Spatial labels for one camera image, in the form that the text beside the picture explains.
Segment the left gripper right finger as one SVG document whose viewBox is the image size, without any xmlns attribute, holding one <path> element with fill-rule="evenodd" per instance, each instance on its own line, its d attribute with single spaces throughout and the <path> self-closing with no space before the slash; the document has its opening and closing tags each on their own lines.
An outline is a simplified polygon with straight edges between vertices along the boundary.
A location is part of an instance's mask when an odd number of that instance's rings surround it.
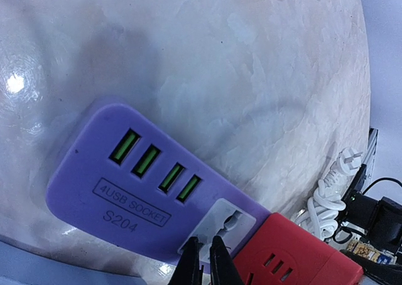
<svg viewBox="0 0 402 285">
<path fill-rule="evenodd" d="M 224 241 L 218 235 L 214 236 L 210 247 L 210 275 L 212 285 L 242 284 Z"/>
</svg>

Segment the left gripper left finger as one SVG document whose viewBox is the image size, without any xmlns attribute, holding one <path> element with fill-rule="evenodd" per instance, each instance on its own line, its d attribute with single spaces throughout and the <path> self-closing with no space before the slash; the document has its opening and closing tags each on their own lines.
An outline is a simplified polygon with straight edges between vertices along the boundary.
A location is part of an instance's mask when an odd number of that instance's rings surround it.
<svg viewBox="0 0 402 285">
<path fill-rule="evenodd" d="M 199 261 L 200 242 L 197 237 L 190 237 L 183 246 L 183 253 L 178 261 L 169 285 L 199 285 L 203 269 Z"/>
</svg>

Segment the red cube adapter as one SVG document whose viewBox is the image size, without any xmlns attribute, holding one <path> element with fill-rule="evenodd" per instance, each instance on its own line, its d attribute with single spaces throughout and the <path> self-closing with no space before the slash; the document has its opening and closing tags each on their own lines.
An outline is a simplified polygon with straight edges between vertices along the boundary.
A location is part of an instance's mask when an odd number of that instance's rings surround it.
<svg viewBox="0 0 402 285">
<path fill-rule="evenodd" d="M 244 284 L 354 285 L 363 268 L 279 213 L 235 256 Z"/>
</svg>

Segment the purple power strip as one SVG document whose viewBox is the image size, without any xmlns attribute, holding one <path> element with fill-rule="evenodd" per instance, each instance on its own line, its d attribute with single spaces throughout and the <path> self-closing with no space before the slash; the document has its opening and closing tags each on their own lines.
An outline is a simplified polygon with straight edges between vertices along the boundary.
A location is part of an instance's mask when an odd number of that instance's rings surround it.
<svg viewBox="0 0 402 285">
<path fill-rule="evenodd" d="M 60 220 L 175 265 L 190 237 L 200 261 L 219 235 L 235 255 L 269 211 L 132 107 L 102 104 L 80 123 L 46 191 Z"/>
</svg>

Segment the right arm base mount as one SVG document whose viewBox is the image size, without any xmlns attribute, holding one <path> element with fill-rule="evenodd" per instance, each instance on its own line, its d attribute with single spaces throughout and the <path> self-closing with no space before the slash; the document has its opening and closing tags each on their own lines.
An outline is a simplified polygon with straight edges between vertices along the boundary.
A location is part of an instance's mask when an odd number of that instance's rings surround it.
<svg viewBox="0 0 402 285">
<path fill-rule="evenodd" d="M 375 200 L 366 195 L 373 185 L 381 181 L 393 181 L 393 178 L 380 178 L 363 190 L 366 180 L 365 164 L 362 164 L 350 187 L 342 197 L 345 210 L 339 213 L 338 229 L 332 239 L 344 244 L 359 235 L 364 244 L 368 244 L 380 252 L 389 252 L 391 256 L 401 258 L 401 205 L 390 198 Z M 359 264 L 364 275 L 379 284 L 401 284 L 401 264 L 386 264 L 379 259 L 370 260 L 353 251 L 342 253 Z"/>
</svg>

